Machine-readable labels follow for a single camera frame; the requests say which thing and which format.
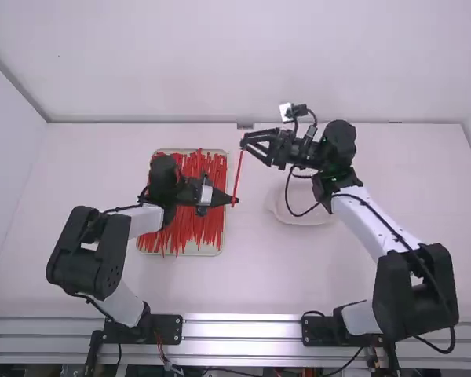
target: black cable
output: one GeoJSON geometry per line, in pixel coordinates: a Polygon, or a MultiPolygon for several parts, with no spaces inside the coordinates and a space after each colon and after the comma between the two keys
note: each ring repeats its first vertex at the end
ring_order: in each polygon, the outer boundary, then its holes
{"type": "Polygon", "coordinates": [[[66,294],[71,296],[71,297],[84,298],[86,300],[87,304],[91,304],[92,306],[94,306],[97,309],[98,312],[103,314],[105,317],[107,317],[112,322],[117,322],[114,317],[112,317],[110,314],[106,313],[98,304],[96,304],[96,302],[91,297],[86,296],[86,295],[81,295],[79,293],[68,293],[68,292],[66,292],[66,294]]]}
{"type": "Polygon", "coordinates": [[[344,369],[346,369],[360,354],[360,352],[363,350],[364,347],[360,347],[354,355],[347,361],[344,365],[342,365],[339,369],[335,369],[334,371],[327,373],[325,375],[322,375],[322,377],[327,377],[329,375],[336,375],[339,372],[342,372],[344,369]]]}
{"type": "Polygon", "coordinates": [[[297,121],[297,118],[293,118],[293,123],[294,123],[294,126],[293,126],[293,135],[297,136],[297,132],[298,132],[298,121],[297,121]]]}
{"type": "Polygon", "coordinates": [[[296,165],[293,165],[291,168],[290,168],[290,173],[288,174],[288,178],[286,179],[286,185],[284,186],[284,203],[286,204],[286,207],[288,209],[288,212],[290,212],[290,214],[292,216],[295,216],[296,218],[301,218],[302,216],[305,216],[306,214],[308,214],[309,212],[311,212],[312,210],[315,210],[316,207],[318,207],[321,203],[318,202],[316,204],[314,204],[312,207],[310,207],[308,210],[306,210],[305,212],[302,212],[301,214],[295,214],[292,210],[291,210],[291,207],[290,207],[290,203],[288,202],[288,186],[290,185],[290,178],[291,178],[291,175],[293,174],[293,170],[294,168],[296,167],[296,165]]]}
{"type": "Polygon", "coordinates": [[[122,345],[120,343],[117,343],[117,346],[119,346],[119,359],[117,360],[117,364],[115,364],[115,366],[118,368],[120,365],[120,361],[122,360],[122,345]]]}
{"type": "Polygon", "coordinates": [[[312,111],[310,108],[307,109],[307,112],[312,115],[312,118],[314,119],[314,123],[312,124],[313,126],[317,126],[317,117],[316,114],[314,114],[314,111],[312,111]]]}
{"type": "MultiPolygon", "coordinates": [[[[422,269],[422,271],[425,274],[425,277],[433,285],[433,288],[436,291],[436,293],[438,294],[438,298],[440,299],[441,305],[443,306],[443,308],[445,310],[445,313],[448,315],[449,319],[451,319],[452,315],[451,315],[450,309],[448,308],[447,300],[445,299],[445,296],[444,296],[443,292],[440,290],[440,287],[438,286],[438,283],[434,279],[434,276],[431,274],[431,272],[429,271],[427,266],[417,256],[417,254],[410,247],[410,245],[407,243],[407,241],[366,200],[364,200],[364,199],[362,199],[362,198],[360,198],[356,195],[352,195],[352,194],[333,194],[331,197],[333,198],[335,196],[336,197],[344,196],[344,197],[356,199],[358,202],[361,203],[361,205],[365,206],[366,208],[368,208],[368,210],[370,210],[370,212],[396,237],[396,240],[398,242],[401,242],[401,244],[407,248],[407,250],[409,251],[409,255],[411,255],[411,257],[419,264],[420,268],[422,269]]],[[[455,348],[456,339],[455,339],[455,329],[454,329],[453,326],[450,326],[450,345],[446,350],[442,350],[441,348],[438,348],[437,346],[435,346],[434,344],[432,344],[428,340],[425,340],[424,338],[421,338],[418,335],[414,336],[414,338],[417,339],[420,342],[423,342],[427,346],[431,347],[436,352],[442,353],[443,355],[449,354],[455,348]]]]}
{"type": "Polygon", "coordinates": [[[238,372],[238,371],[234,371],[232,369],[226,369],[226,368],[208,368],[203,372],[202,375],[205,375],[209,371],[226,372],[226,373],[232,373],[234,375],[245,375],[246,377],[262,377],[261,375],[253,375],[251,373],[238,372]]]}
{"type": "Polygon", "coordinates": [[[305,313],[303,313],[303,314],[301,315],[302,319],[303,319],[306,315],[308,315],[308,314],[316,314],[316,315],[318,315],[318,316],[320,316],[320,317],[326,317],[323,313],[321,313],[321,312],[319,312],[319,311],[317,311],[317,310],[309,310],[308,312],[305,312],[305,313]]]}

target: black clamp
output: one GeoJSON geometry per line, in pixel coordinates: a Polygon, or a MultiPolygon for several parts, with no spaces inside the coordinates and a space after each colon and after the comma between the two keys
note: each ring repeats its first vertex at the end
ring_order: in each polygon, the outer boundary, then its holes
{"type": "Polygon", "coordinates": [[[107,319],[103,330],[93,331],[91,335],[84,377],[94,376],[97,354],[103,344],[157,344],[159,336],[163,345],[177,346],[181,343],[182,331],[183,317],[176,314],[145,314],[134,328],[107,319]]]}

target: white enclosure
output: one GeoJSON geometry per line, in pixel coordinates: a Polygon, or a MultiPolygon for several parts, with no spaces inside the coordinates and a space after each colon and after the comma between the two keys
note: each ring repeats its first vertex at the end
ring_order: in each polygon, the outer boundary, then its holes
{"type": "MultiPolygon", "coordinates": [[[[276,126],[284,101],[307,103],[319,132],[353,123],[373,199],[451,252],[458,347],[446,359],[410,339],[403,364],[471,368],[471,0],[1,0],[0,363],[83,363],[103,324],[46,281],[74,206],[133,203],[160,148],[224,149],[232,190],[236,122],[276,126]]],[[[178,362],[340,366],[352,355],[302,346],[297,315],[369,298],[375,264],[335,217],[292,226],[265,209],[286,174],[245,155],[217,257],[162,259],[129,242],[127,285],[152,311],[187,318],[169,349],[178,362]]],[[[153,346],[124,354],[160,362],[153,346]]],[[[116,356],[105,346],[101,360],[116,356]]]]}

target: red stick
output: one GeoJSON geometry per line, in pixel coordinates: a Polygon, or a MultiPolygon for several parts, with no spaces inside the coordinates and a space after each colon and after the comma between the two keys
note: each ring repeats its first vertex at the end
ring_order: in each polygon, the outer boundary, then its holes
{"type": "Polygon", "coordinates": [[[241,165],[243,163],[244,149],[239,153],[239,163],[237,164],[237,174],[235,175],[234,192],[232,193],[232,208],[236,204],[237,185],[239,184],[239,175],[241,174],[241,165]]]}

